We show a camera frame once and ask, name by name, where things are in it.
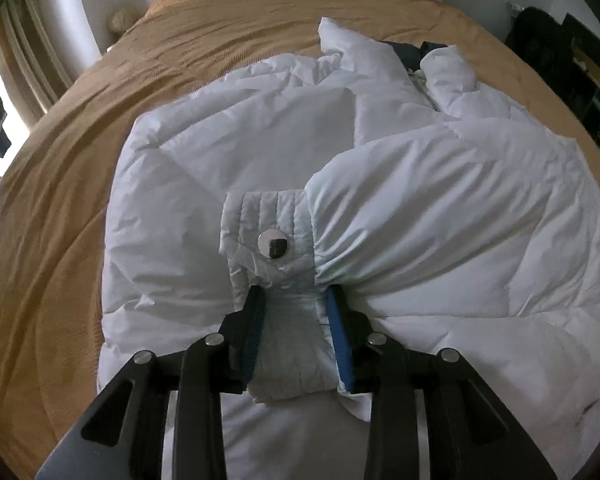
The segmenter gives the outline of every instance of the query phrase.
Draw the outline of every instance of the bed sheet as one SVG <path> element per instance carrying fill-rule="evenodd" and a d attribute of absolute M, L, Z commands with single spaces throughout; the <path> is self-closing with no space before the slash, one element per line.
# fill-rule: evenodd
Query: bed sheet
<path fill-rule="evenodd" d="M 0 182 L 0 453 L 32 478 L 95 394 L 105 209 L 136 117 L 282 52 L 318 56 L 321 16 L 376 40 L 457 44 L 478 78 L 600 153 L 503 44 L 433 0 L 161 0 L 40 121 Z"/>

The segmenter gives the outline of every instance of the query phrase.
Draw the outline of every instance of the quilted fabric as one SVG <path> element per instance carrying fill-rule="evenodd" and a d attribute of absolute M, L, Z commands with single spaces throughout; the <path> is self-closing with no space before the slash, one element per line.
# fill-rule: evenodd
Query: quilted fabric
<path fill-rule="evenodd" d="M 222 401 L 225 431 L 244 435 L 227 465 L 291 478 L 266 452 L 278 431 L 303 434 L 317 413 L 357 431 L 320 409 L 337 396 L 320 294 L 340 283 L 410 348 L 458 348 L 570 478 L 600 440 L 600 190 L 579 148 L 477 82 L 454 46 L 421 63 L 430 101 L 389 46 L 328 18 L 318 31 L 320 59 L 275 56 L 136 121 L 107 210 L 99 385 L 266 286 L 250 392 Z M 270 227 L 289 234 L 279 260 L 258 251 Z M 253 403 L 308 393 L 266 425 Z M 325 437 L 311 439 L 328 450 Z M 304 460 L 302 475 L 332 478 L 359 454 Z"/>

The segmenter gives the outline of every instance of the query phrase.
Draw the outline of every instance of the bed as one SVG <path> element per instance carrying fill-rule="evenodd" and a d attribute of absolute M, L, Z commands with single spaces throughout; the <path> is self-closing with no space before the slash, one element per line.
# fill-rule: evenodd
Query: bed
<path fill-rule="evenodd" d="M 95 394 L 104 222 L 139 114 L 234 68 L 319 54 L 328 15 L 376 40 L 457 44 L 478 78 L 600 153 L 527 65 L 435 0 L 159 0 L 37 125 L 0 183 L 0 455 L 32 478 Z"/>

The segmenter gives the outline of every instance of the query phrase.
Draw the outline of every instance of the metal snap button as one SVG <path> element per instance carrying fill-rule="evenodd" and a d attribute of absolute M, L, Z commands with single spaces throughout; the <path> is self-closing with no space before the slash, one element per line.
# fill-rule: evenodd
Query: metal snap button
<path fill-rule="evenodd" d="M 258 250 L 269 260 L 284 256 L 288 247 L 288 236 L 280 229 L 267 229 L 258 237 Z"/>

